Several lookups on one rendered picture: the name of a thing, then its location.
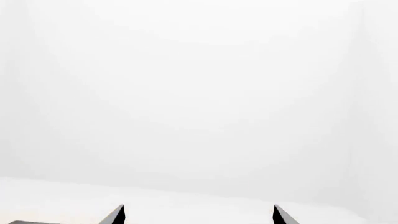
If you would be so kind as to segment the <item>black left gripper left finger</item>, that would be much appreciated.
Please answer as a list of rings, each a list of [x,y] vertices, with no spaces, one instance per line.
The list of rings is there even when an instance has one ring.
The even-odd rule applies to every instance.
[[[119,205],[108,216],[103,218],[98,224],[124,224],[126,214],[124,205]]]

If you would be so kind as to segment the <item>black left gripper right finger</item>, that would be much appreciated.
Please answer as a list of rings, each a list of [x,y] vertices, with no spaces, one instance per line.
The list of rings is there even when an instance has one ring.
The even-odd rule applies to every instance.
[[[279,205],[274,205],[272,219],[274,224],[300,224]]]

